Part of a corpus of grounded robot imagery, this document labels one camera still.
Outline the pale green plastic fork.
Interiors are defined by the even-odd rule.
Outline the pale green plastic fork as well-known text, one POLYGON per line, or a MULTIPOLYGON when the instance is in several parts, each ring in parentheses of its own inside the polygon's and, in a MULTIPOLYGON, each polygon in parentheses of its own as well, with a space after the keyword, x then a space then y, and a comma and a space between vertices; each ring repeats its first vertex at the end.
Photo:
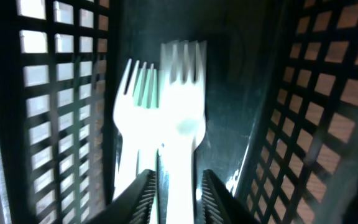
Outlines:
POLYGON ((144 62, 137 72, 133 94, 134 105, 145 109, 158 108, 157 70, 152 63, 150 67, 144 62))

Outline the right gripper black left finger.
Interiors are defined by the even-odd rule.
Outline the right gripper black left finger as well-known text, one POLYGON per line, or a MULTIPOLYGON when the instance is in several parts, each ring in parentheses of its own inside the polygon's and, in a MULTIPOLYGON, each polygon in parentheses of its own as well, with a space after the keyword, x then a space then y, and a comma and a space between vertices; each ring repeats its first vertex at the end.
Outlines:
POLYGON ((89 224, 148 224, 156 193, 156 173, 150 169, 140 173, 131 185, 89 224))

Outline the white plastic fork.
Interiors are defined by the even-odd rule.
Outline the white plastic fork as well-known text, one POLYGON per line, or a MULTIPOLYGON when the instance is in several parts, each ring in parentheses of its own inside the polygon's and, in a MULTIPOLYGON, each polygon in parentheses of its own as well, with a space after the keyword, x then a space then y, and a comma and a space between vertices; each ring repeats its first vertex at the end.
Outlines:
POLYGON ((122 150, 115 177, 113 200, 116 200, 136 178, 139 146, 144 145, 143 134, 154 118, 152 109, 134 105, 135 81, 142 65, 140 61, 133 62, 131 58, 127 61, 114 102, 112 117, 122 136, 122 150))

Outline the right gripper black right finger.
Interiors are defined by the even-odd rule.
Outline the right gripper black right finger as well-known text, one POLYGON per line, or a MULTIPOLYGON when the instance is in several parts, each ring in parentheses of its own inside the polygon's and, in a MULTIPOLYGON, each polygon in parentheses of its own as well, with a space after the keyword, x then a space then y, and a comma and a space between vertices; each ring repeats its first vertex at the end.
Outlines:
POLYGON ((205 224, 259 224, 211 169, 203 171, 201 201, 205 224))

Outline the white plastic utensil handle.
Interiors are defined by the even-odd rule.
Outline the white plastic utensil handle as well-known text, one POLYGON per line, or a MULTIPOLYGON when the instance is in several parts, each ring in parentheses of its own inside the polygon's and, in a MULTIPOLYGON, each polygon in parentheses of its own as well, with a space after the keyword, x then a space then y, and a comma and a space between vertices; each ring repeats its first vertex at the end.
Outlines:
POLYGON ((193 152, 205 134, 205 41, 162 44, 160 109, 167 139, 167 223, 194 223, 193 152))

